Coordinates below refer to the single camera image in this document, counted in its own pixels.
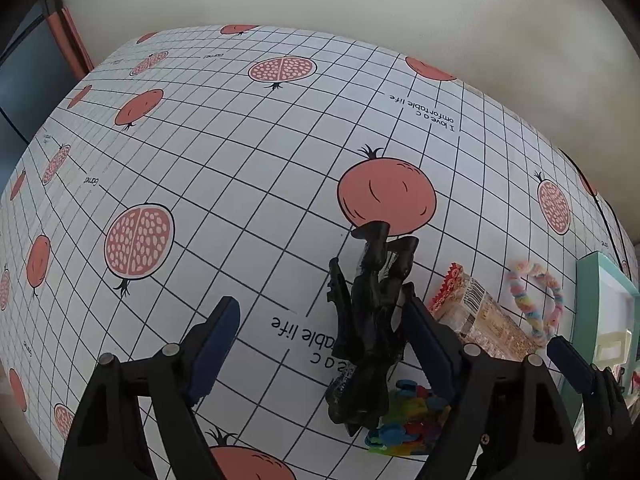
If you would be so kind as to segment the cream hair claw clip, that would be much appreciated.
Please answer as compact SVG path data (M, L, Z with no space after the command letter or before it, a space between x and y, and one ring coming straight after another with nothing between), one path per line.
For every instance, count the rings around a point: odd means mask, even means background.
M629 356L631 338L630 330L599 334L594 348L594 364L601 368L625 364Z

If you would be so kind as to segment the black hair claw clip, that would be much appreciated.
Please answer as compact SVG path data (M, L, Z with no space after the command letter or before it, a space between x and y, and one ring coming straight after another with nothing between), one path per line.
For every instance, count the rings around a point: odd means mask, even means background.
M329 419L350 436L374 429L388 412L387 373L403 356L406 337L393 326L402 284L408 278L419 239L390 240L390 224L370 221L352 231L364 241L352 284L347 284L337 258L329 262L326 299L337 313L332 356L345 367L332 379L324 398Z

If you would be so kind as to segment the clear toothpick box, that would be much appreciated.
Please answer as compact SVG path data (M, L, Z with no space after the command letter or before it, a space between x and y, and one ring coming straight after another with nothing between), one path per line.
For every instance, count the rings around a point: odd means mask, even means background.
M537 350L521 327L459 263L450 264L427 310L464 344L477 344L493 358L521 361Z

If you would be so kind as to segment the pomegranate grid tablecloth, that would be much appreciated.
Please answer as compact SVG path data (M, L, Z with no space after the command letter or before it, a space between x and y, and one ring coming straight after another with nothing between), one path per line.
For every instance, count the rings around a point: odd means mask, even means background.
M572 336L577 263L631 278L634 245L533 126L443 70L325 32L169 29L128 41L39 124L1 195L2 386L55 477L96 359L146 358L223 296L238 339L196 417L299 479L407 479L330 422L343 368L328 264L353 276L368 212L420 244L424 299L460 263L510 315L521 260L556 276Z

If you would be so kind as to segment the teal shallow box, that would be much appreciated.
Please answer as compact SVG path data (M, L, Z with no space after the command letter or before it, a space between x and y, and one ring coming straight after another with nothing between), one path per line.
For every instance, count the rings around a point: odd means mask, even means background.
M623 365L598 367L594 348L599 334L630 330L628 360ZM570 343L599 370L609 368L627 406L639 399L639 289L602 252L592 252L578 260L575 315ZM586 446L586 415L582 395L564 377L561 396L578 448Z

